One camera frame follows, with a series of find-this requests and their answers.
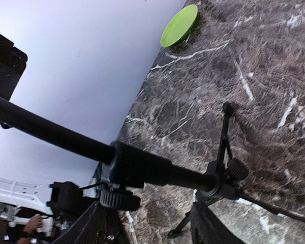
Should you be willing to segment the black tripod mic stand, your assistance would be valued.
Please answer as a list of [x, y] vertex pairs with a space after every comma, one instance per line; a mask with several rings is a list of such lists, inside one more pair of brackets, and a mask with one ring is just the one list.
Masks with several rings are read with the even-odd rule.
[[100, 162], [102, 164], [100, 182], [108, 188], [101, 191], [99, 198], [91, 199], [105, 208], [135, 211], [140, 207], [141, 200], [131, 192], [131, 188], [141, 189], [144, 184], [172, 185], [195, 189], [206, 200], [244, 199], [275, 215], [284, 215], [305, 223], [304, 217], [251, 198], [238, 187], [238, 182], [246, 179], [249, 171], [242, 161], [234, 157], [230, 157], [227, 165], [223, 163], [224, 156], [232, 154], [227, 137], [229, 118], [233, 115], [229, 103], [223, 105], [223, 112], [218, 156], [209, 164], [205, 173], [176, 166], [165, 158], [119, 141], [105, 145], [18, 106], [12, 119], [15, 128], [29, 135]]

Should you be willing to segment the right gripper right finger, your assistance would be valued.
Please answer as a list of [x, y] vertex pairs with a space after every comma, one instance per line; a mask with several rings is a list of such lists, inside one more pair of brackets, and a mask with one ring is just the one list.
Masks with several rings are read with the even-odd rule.
[[244, 244], [200, 202], [194, 202], [191, 209], [191, 237], [194, 244]]

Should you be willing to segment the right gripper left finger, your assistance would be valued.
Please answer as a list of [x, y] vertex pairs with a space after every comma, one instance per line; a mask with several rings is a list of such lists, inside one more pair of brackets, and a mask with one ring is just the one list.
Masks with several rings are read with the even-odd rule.
[[53, 243], [124, 243], [125, 233], [115, 209], [94, 202], [80, 218]]

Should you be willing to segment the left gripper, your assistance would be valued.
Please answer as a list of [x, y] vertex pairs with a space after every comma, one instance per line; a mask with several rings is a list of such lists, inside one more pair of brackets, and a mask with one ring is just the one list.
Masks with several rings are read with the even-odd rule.
[[9, 100], [26, 69], [27, 60], [23, 51], [0, 34], [0, 125], [14, 125], [12, 115], [16, 106]]

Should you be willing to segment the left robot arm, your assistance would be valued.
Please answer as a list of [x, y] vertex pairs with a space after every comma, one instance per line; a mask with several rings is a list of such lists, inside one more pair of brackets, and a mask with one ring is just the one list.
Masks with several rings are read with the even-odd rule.
[[[27, 55], [0, 34], [0, 97], [9, 101], [23, 72]], [[0, 178], [0, 203], [73, 221], [94, 202], [71, 182], [28, 185]]]

